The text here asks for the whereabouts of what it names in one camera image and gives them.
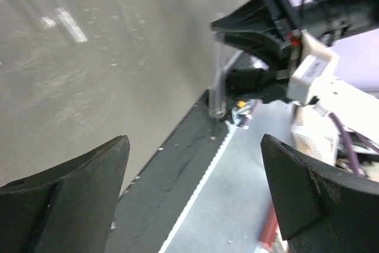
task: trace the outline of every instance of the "wall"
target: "wall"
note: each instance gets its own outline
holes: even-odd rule
[[[358,88],[379,90],[378,48],[378,30],[337,42],[333,47],[340,55],[336,75]]]

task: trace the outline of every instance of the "purple cable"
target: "purple cable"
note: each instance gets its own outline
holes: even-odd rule
[[[355,132],[356,136],[369,148],[371,148],[373,151],[379,153],[379,148],[376,147],[367,137],[365,137],[363,134]]]
[[[343,144],[348,151],[350,169],[354,172],[354,174],[360,175],[358,155],[356,155],[355,151],[353,150],[353,141],[349,133],[343,128],[341,121],[338,119],[335,113],[329,113],[329,118],[334,122],[335,126],[341,133]]]

